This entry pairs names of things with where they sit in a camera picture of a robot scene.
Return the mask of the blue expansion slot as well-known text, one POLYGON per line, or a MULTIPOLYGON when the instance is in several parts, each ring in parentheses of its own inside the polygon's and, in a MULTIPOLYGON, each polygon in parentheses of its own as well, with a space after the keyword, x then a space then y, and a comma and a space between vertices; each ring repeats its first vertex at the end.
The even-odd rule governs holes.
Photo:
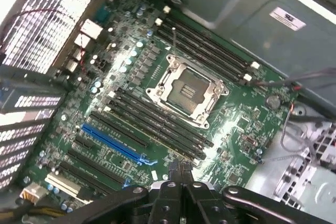
POLYGON ((93 137, 94 139, 100 141, 101 143, 105 144, 106 146, 114 149, 115 151, 121 153, 126 158, 136 162, 138 165, 148 165, 153 166, 158 163, 157 160, 149 160, 146 158, 144 154, 139 154, 129 147, 125 146, 122 143, 119 143, 117 140, 115 140, 113 137, 110 137, 109 135, 105 134, 102 131, 97 130, 95 127, 88 123, 84 123, 81 127, 81 129, 93 137))

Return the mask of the green motherboard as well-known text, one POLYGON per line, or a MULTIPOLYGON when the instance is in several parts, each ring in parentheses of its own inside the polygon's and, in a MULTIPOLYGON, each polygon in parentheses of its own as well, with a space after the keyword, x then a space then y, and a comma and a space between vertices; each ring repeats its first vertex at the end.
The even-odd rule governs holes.
POLYGON ((208 129, 193 127, 168 112, 214 144, 213 147, 203 150, 206 154, 203 161, 178 154, 104 110, 115 97, 118 88, 156 106, 147 96, 146 89, 157 85, 169 65, 166 56, 173 55, 174 48, 156 35, 155 22, 161 20, 161 13, 171 9, 182 13, 161 0, 92 0, 86 10, 85 20, 95 22, 103 31, 96 42, 87 49, 75 43, 66 43, 64 52, 68 54, 68 62, 73 65, 65 81, 69 92, 51 123, 43 130, 34 152, 20 173, 18 183, 23 188, 32 182, 41 185, 48 190, 47 197, 60 204, 64 210, 92 202, 105 195, 62 170, 59 167, 62 161, 114 190, 134 184, 150 186, 156 180, 167 179, 168 165, 175 160, 191 162, 194 165, 195 178, 212 183, 216 189, 223 189, 227 185, 247 184, 263 153, 283 124, 296 96, 286 87, 255 86, 256 81, 277 81, 281 76, 230 43, 227 42, 233 52, 260 64, 260 68, 252 75, 245 74, 243 79, 235 82, 177 49, 177 56, 222 79, 229 89, 229 95, 221 97, 210 113, 207 119, 210 123, 208 129), (111 14, 104 23, 99 23, 95 21, 94 15, 102 5, 106 5, 111 14), (281 99, 281 106, 276 110, 266 106, 266 99, 270 95, 277 95, 281 99), (146 141, 148 147, 142 148, 128 137, 90 118, 89 114, 93 111, 146 141), (153 166, 138 165, 85 133, 81 129, 84 123, 92 125, 133 151, 144 154, 147 159, 157 160, 158 163, 153 166), (77 135, 90 140, 94 146, 89 150, 76 144, 74 140, 77 135), (70 149, 124 178, 124 185, 68 156, 67 152, 70 149), (81 189, 78 195, 71 197, 45 182, 50 173, 61 175, 79 185, 81 189))

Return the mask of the long black expansion slot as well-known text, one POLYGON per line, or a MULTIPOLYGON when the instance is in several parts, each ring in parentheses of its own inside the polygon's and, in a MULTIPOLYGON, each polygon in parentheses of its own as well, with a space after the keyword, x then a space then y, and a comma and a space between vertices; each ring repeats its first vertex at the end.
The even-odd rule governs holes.
POLYGON ((106 195, 115 192, 115 190, 106 184, 98 181, 94 177, 88 175, 87 173, 81 171, 80 169, 68 164, 67 162, 62 161, 59 167, 65 172, 71 174, 72 176, 78 178, 79 180, 85 182, 88 186, 104 193, 106 195))
POLYGON ((96 171, 100 172, 101 174, 104 174, 106 177, 109 177, 110 179, 112 179, 114 182, 120 184, 120 185, 124 185, 125 183, 125 179, 120 177, 119 175, 117 175, 116 173, 108 170, 107 168, 103 167, 102 165, 92 161, 91 159, 89 159, 88 157, 83 156, 82 154, 80 154, 79 152, 70 149, 67 152, 67 155, 77 159, 78 161, 86 164, 87 166, 95 169, 96 171))
POLYGON ((131 133, 130 131, 128 131, 127 129, 124 129, 120 126, 117 126, 112 120, 100 115, 99 113, 93 111, 89 114, 89 117, 92 119, 95 119, 96 121, 105 124, 106 126, 108 126, 109 128, 113 129, 116 133, 122 134, 126 137, 128 137, 130 140, 138 143, 142 148, 147 148, 148 147, 148 143, 144 140, 142 140, 141 138, 139 138, 138 136, 134 135, 133 133, 131 133))

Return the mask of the short black expansion slot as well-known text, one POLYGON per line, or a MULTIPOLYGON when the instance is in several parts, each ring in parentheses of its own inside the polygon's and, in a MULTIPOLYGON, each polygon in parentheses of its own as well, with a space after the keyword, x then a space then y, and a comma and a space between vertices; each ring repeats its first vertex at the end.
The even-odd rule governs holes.
POLYGON ((90 140, 87 140, 87 139, 85 139, 85 138, 83 138, 82 136, 79 136, 79 135, 77 135, 75 137, 74 142, 76 144, 86 148, 86 149, 89 149, 89 150, 94 146, 94 144, 90 140))

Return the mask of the silver CPU socket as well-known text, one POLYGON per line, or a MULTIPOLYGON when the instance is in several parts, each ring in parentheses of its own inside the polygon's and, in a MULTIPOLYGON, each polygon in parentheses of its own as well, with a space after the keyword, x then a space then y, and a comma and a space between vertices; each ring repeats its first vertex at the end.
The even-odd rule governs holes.
POLYGON ((208 129, 207 119, 219 99, 229 95, 228 87, 222 79, 183 57, 167 55, 166 60, 167 69, 154 88, 146 89, 147 96, 191 126, 208 129))

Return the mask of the white expansion slot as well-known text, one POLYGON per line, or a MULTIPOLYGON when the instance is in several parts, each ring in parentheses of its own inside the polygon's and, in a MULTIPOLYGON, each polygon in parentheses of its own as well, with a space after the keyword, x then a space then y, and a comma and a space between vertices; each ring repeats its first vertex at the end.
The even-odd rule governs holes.
POLYGON ((55 175, 53 173, 47 175, 45 182, 57 187, 60 191, 65 192, 71 197, 76 197, 81 189, 81 187, 74 182, 61 175, 55 175))

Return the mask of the metal disk bay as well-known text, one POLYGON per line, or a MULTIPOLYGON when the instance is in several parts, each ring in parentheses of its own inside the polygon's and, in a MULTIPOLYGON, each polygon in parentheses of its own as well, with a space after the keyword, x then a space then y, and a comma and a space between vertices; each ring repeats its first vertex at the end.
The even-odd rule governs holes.
POLYGON ((266 160, 262 187, 268 197, 295 208, 317 204, 328 188, 336 187, 336 123, 301 136, 297 152, 266 160))

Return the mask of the silver coin cell battery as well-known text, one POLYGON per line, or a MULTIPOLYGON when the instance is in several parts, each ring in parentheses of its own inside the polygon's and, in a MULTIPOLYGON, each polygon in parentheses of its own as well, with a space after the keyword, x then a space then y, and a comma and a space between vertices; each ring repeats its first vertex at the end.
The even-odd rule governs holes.
POLYGON ((266 99, 266 106, 272 110, 276 110, 281 106, 281 99, 277 95, 270 95, 266 99))

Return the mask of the white power connector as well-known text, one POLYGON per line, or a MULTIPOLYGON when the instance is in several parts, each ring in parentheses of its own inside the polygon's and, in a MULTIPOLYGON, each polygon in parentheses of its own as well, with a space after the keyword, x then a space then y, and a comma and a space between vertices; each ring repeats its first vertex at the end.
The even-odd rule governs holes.
POLYGON ((19 197, 21 199, 28 200, 30 203, 35 205, 46 195, 48 195, 48 190, 46 188, 35 182, 32 182, 22 190, 19 197))

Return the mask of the perforated slot cover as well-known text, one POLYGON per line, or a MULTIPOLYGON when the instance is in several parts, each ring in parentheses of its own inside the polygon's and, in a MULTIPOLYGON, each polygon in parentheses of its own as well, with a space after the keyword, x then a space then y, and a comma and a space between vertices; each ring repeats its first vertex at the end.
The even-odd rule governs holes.
POLYGON ((63 95, 22 94, 14 101, 13 108, 15 110, 52 108, 63 98, 63 95))
POLYGON ((5 159, 6 157, 10 157, 21 152, 27 152, 27 156, 29 156, 36 141, 36 138, 28 138, 12 142, 8 145, 0 146, 0 159, 5 159))
POLYGON ((46 123, 17 123, 0 126, 0 144, 40 137, 45 127, 46 123))

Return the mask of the silver rear port block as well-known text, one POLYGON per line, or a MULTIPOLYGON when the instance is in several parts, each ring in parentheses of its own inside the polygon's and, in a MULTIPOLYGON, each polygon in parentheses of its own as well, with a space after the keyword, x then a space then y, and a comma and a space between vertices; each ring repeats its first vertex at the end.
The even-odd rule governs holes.
POLYGON ((80 27, 74 43, 83 49, 87 49, 96 42, 102 31, 103 28, 101 26, 90 19, 86 19, 80 27))

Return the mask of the blue rear port connector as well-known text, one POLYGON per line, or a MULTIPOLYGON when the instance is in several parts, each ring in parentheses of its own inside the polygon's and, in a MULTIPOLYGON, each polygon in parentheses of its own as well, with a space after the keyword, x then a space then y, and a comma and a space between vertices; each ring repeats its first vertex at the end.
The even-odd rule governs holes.
POLYGON ((104 23, 110 17, 110 9, 106 5, 102 5, 95 13, 95 21, 104 23))

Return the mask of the white printed label sticker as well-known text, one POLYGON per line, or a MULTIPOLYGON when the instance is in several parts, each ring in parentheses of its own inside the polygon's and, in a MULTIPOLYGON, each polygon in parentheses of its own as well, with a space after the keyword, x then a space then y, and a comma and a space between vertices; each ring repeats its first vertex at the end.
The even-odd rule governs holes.
POLYGON ((280 7, 276 7, 269 15, 293 31, 298 31, 306 26, 306 23, 280 7))

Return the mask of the perforated metal vent grille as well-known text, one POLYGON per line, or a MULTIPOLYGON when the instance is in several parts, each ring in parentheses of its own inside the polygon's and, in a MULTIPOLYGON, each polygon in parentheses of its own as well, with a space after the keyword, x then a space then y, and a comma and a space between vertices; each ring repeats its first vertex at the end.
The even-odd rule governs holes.
POLYGON ((0 35, 3 64, 46 74, 91 0, 23 0, 0 35))

